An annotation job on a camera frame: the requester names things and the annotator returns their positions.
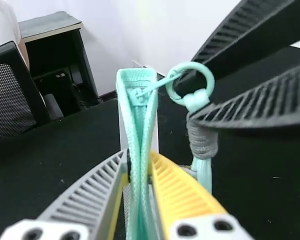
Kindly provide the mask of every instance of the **gray cord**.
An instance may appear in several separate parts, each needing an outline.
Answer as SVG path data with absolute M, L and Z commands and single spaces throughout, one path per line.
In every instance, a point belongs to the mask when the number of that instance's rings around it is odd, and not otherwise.
M 218 133 L 206 127 L 196 124 L 190 118 L 190 113 L 186 116 L 186 128 L 190 141 L 192 154 L 197 159 L 213 158 L 218 152 Z

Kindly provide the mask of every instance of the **chair armrest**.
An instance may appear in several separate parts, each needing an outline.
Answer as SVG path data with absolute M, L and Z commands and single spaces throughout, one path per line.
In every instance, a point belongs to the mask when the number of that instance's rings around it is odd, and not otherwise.
M 64 117 L 64 114 L 62 113 L 55 97 L 52 94 L 43 96 L 43 100 L 53 121 Z

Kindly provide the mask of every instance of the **white fabric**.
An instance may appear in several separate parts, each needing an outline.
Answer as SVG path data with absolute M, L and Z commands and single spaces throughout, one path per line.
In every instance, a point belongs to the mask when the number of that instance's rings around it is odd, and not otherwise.
M 0 0 L 0 45 L 14 41 L 18 47 L 20 40 L 21 33 L 15 12 L 5 0 Z

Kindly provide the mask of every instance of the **screw hole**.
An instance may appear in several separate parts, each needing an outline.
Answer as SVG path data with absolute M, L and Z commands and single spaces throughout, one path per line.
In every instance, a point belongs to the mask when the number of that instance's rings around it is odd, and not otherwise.
M 63 235 L 63 237 L 61 238 L 61 240 L 79 240 L 79 239 L 80 239 L 80 234 L 75 231 L 68 232 L 67 234 Z
M 28 231 L 22 240 L 38 240 L 42 235 L 42 230 L 40 228 L 34 228 Z
M 216 221 L 214 223 L 214 227 L 218 231 L 231 231 L 232 229 L 234 229 L 230 223 L 228 223 L 226 221 L 222 221 L 222 220 Z
M 181 225 L 177 231 L 179 236 L 194 236 L 197 234 L 196 229 L 189 225 Z

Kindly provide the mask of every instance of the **white wall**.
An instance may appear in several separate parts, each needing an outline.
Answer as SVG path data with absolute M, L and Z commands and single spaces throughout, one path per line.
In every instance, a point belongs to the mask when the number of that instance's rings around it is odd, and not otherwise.
M 56 0 L 6 0 L 19 22 L 62 11 Z
M 142 64 L 167 74 L 190 61 L 240 0 L 144 0 Z
M 133 61 L 165 75 L 190 61 L 240 0 L 7 0 L 19 21 L 66 11 L 81 20 L 83 43 L 100 95 Z

